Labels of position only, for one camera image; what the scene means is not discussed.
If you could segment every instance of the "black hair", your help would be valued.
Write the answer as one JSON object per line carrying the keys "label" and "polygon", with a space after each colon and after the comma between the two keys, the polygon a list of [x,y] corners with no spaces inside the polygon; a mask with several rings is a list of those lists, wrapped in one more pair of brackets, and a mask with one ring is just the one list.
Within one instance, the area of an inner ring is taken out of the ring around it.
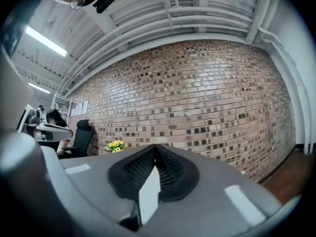
{"label": "black hair", "polygon": [[50,119],[53,119],[56,121],[56,125],[66,127],[67,123],[63,120],[63,118],[60,116],[59,112],[56,109],[51,109],[46,114],[46,121],[48,122]]}

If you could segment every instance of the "wooden floor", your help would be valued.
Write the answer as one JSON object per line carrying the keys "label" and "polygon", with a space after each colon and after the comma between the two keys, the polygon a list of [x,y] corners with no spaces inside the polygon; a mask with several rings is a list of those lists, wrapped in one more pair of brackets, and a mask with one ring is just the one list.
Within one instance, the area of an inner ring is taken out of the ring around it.
{"label": "wooden floor", "polygon": [[305,183],[311,175],[315,155],[308,156],[296,149],[285,163],[262,185],[285,204],[301,194]]}

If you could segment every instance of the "chair backrest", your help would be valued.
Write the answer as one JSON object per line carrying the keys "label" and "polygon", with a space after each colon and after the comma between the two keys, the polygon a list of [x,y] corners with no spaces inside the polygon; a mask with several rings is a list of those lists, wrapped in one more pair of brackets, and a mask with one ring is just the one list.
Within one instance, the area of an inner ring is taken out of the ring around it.
{"label": "chair backrest", "polygon": [[79,147],[78,150],[72,152],[72,157],[85,157],[87,156],[87,149],[90,143],[93,129],[88,123],[88,119],[80,120],[77,123],[77,131],[73,147]]}

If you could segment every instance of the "headrest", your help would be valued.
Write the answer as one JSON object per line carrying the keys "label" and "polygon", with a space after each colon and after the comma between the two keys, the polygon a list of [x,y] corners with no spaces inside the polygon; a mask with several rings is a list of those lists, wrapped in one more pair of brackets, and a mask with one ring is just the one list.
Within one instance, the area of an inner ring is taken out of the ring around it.
{"label": "headrest", "polygon": [[88,119],[83,119],[83,120],[78,121],[77,128],[90,131],[92,127],[90,126],[88,121],[89,121]]}

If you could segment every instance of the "black office chair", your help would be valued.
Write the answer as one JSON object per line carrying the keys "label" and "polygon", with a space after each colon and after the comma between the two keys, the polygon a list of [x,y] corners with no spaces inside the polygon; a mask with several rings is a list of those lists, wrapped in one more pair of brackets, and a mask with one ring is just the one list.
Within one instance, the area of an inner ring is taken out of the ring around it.
{"label": "black office chair", "polygon": [[63,154],[61,158],[77,158],[87,156],[87,148],[93,134],[93,129],[88,121],[88,119],[84,119],[77,123],[77,131],[73,146],[62,148],[62,150],[71,151],[71,154]]}

